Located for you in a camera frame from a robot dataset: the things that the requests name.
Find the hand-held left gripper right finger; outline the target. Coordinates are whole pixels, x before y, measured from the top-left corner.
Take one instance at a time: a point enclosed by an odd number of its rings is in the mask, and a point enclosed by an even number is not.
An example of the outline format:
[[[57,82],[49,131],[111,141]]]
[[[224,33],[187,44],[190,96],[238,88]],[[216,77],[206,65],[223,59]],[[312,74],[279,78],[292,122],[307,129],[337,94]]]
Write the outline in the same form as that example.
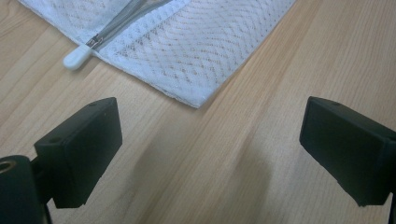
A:
[[[396,132],[349,107],[309,97],[300,143],[359,206],[396,192]]]

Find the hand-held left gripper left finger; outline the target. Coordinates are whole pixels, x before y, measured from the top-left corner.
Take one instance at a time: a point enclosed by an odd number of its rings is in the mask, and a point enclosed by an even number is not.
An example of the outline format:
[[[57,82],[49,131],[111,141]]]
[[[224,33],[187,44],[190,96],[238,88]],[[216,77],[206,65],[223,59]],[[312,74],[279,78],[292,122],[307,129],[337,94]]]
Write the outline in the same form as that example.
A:
[[[58,208],[85,204],[121,145],[116,98],[82,107],[35,143],[41,200]]]

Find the white cloth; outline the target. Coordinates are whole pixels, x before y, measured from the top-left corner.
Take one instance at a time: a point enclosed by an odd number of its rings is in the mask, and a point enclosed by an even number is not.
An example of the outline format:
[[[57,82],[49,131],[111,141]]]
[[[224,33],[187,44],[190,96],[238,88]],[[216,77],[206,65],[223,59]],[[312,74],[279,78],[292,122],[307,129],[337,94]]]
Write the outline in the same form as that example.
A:
[[[295,0],[19,2],[77,47],[100,35],[103,42],[91,56],[198,108],[271,33]]]

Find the white zipper pull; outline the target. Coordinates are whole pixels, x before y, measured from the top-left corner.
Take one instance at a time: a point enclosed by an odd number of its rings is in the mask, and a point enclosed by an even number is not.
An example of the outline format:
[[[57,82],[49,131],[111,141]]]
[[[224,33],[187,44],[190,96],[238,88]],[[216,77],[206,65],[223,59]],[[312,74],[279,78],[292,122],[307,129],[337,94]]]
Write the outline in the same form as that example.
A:
[[[72,71],[79,69],[92,55],[94,49],[100,46],[102,42],[103,38],[100,35],[96,35],[86,44],[79,45],[64,57],[64,67]]]

